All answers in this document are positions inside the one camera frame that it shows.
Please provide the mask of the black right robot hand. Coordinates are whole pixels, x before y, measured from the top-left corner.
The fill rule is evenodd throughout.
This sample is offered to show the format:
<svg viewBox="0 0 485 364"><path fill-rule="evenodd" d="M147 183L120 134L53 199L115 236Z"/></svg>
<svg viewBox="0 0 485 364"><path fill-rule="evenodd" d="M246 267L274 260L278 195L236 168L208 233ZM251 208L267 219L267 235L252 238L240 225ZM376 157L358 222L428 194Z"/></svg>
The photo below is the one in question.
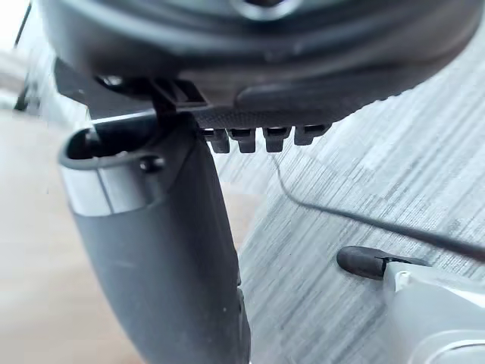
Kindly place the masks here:
<svg viewBox="0 0 485 364"><path fill-rule="evenodd" d="M251 331L214 166L236 141L311 144L431 78L482 1L40 1L61 95L93 126L63 145L70 210L147 363L248 363Z"/></svg>

